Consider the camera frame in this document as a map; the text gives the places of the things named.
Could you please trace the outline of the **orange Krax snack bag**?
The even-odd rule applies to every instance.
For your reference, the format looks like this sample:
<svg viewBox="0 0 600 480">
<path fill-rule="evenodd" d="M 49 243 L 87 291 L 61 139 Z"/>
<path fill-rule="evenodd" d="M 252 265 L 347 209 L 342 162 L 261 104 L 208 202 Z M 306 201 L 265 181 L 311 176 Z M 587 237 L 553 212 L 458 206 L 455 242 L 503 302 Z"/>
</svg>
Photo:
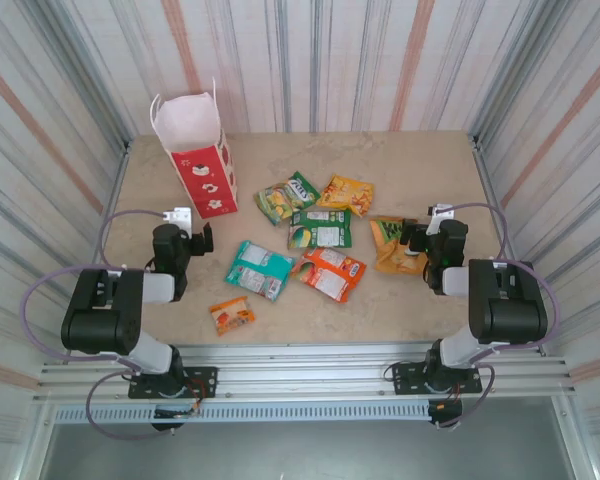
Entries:
<svg viewBox="0 0 600 480">
<path fill-rule="evenodd" d="M 407 254 L 407 246 L 400 243 L 405 218 L 376 216 L 369 225 L 376 248 L 375 269 L 385 274 L 419 275 L 425 268 L 425 253 Z"/>
</svg>

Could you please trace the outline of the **red and white paper bag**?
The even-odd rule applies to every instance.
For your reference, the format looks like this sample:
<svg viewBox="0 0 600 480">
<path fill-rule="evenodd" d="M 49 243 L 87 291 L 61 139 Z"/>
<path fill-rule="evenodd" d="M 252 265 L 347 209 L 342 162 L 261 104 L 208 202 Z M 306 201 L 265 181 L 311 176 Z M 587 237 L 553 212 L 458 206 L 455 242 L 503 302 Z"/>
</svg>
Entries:
<svg viewBox="0 0 600 480">
<path fill-rule="evenodd" d="M 216 92 L 164 100 L 149 108 L 151 127 L 198 215 L 238 211 L 235 165 L 221 125 Z"/>
</svg>

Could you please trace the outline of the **teal snack bag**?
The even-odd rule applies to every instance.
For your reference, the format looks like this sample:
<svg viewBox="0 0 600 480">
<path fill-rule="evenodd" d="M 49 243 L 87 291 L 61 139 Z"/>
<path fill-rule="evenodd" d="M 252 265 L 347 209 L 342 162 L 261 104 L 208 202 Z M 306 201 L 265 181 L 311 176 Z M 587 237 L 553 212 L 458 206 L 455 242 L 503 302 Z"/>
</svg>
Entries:
<svg viewBox="0 0 600 480">
<path fill-rule="evenodd" d="M 225 281 L 275 302 L 284 290 L 296 260 L 251 241 L 243 241 Z"/>
</svg>

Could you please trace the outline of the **small orange snack packet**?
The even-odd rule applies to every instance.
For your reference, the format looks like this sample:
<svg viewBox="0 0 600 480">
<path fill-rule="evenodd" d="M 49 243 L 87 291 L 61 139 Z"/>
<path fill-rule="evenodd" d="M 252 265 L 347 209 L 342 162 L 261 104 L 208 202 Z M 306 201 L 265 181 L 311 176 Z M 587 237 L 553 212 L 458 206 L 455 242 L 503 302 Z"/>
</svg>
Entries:
<svg viewBox="0 0 600 480">
<path fill-rule="evenodd" d="M 209 313 L 218 336 L 255 322 L 255 314 L 246 296 L 213 305 L 209 308 Z"/>
</svg>

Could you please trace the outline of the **light green Fox snack bag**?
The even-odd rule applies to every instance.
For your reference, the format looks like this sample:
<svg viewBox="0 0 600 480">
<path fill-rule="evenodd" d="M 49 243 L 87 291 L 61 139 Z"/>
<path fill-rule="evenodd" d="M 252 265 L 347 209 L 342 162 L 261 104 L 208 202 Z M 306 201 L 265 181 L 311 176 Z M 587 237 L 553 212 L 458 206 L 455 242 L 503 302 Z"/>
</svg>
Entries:
<svg viewBox="0 0 600 480">
<path fill-rule="evenodd" d="M 320 192 L 296 171 L 284 182 L 257 192 L 254 201 L 271 224 L 277 226 L 294 213 L 316 204 L 320 197 Z"/>
</svg>

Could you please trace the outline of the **orange mango snack bag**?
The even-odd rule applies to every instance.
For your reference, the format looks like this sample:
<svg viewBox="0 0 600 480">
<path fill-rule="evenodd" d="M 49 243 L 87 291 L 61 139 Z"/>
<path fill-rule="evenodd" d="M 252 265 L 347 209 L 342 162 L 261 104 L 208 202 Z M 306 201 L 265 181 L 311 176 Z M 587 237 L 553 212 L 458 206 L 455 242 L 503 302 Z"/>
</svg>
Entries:
<svg viewBox="0 0 600 480">
<path fill-rule="evenodd" d="M 291 276 L 337 303 L 346 303 L 366 268 L 365 263 L 335 249 L 315 247 L 301 255 Z"/>
</svg>

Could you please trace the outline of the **dark green mango snack bag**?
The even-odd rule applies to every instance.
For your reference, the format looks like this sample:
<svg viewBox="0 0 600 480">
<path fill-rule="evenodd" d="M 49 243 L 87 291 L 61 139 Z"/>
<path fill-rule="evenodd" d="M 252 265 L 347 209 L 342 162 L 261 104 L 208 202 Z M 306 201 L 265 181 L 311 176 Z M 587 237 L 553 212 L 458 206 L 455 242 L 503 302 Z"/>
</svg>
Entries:
<svg viewBox="0 0 600 480">
<path fill-rule="evenodd" d="M 300 211 L 290 219 L 289 249 L 351 248 L 351 213 L 346 210 Z"/>
</svg>

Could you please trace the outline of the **yellow snack bag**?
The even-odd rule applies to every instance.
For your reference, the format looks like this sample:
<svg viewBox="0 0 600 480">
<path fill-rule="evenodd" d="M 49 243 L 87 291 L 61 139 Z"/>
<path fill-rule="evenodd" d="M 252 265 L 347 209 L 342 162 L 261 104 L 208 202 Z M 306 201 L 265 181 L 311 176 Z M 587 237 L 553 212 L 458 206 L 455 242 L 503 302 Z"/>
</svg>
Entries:
<svg viewBox="0 0 600 480">
<path fill-rule="evenodd" d="M 316 205 L 319 207 L 349 210 L 362 218 L 371 208 L 374 185 L 334 174 L 323 189 Z"/>
</svg>

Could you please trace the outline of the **black connector block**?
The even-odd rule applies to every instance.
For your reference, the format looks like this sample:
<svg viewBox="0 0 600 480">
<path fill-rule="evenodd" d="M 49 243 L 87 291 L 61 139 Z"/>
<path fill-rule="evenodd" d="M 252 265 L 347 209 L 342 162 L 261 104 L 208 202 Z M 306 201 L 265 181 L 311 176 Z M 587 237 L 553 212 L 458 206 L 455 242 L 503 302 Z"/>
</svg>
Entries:
<svg viewBox="0 0 600 480">
<path fill-rule="evenodd" d="M 189 410 L 175 406 L 157 405 L 151 426 L 158 432 L 177 430 L 184 425 L 183 418 L 190 413 Z"/>
<path fill-rule="evenodd" d="M 429 422 L 436 428 L 452 428 L 463 414 L 460 400 L 430 400 L 428 402 Z"/>
</svg>

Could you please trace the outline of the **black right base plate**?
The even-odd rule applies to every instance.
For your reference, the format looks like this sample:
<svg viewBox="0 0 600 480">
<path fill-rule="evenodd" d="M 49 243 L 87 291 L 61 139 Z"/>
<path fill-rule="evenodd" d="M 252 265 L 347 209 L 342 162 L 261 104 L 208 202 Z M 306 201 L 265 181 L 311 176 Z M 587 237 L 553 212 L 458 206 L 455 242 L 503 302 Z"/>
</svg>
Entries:
<svg viewBox="0 0 600 480">
<path fill-rule="evenodd" d="M 476 369 L 456 369 L 426 362 L 405 362 L 392 366 L 396 395 L 453 395 L 481 393 Z"/>
</svg>

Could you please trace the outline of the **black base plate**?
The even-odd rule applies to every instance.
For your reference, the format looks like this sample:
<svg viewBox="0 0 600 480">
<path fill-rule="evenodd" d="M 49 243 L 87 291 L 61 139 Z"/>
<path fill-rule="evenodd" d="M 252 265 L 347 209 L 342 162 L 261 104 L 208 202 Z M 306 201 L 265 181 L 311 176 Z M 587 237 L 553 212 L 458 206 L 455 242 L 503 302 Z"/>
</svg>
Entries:
<svg viewBox="0 0 600 480">
<path fill-rule="evenodd" d="M 481 393 L 476 369 L 456 369 L 426 362 L 405 362 L 392 366 L 396 395 L 453 395 Z"/>
<path fill-rule="evenodd" d="M 127 395 L 130 399 L 214 398 L 217 377 L 216 367 L 185 367 L 181 376 L 141 374 L 132 378 Z"/>
</svg>

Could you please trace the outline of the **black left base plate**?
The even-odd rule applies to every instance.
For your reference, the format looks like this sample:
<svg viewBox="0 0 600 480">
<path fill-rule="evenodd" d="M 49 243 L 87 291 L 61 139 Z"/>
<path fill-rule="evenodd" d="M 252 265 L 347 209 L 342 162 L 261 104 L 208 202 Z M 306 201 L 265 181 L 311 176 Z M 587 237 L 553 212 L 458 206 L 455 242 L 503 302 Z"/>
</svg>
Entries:
<svg viewBox="0 0 600 480">
<path fill-rule="evenodd" d="M 132 378 L 127 395 L 130 399 L 214 398 L 217 377 L 216 367 L 185 367 L 181 376 L 141 374 Z"/>
</svg>

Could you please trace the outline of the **aluminium mounting rail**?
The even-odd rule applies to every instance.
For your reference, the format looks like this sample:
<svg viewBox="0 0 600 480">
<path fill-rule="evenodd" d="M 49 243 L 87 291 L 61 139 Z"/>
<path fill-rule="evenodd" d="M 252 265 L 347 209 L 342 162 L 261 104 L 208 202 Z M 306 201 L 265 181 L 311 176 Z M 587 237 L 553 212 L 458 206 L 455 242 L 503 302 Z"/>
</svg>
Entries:
<svg viewBox="0 0 600 480">
<path fill-rule="evenodd" d="M 366 400 L 394 390 L 390 364 L 421 361 L 427 342 L 196 345 L 180 349 L 187 366 L 219 370 L 215 399 L 225 401 Z M 496 370 L 491 397 L 571 396 L 565 361 L 537 350 L 513 350 L 487 359 Z"/>
</svg>

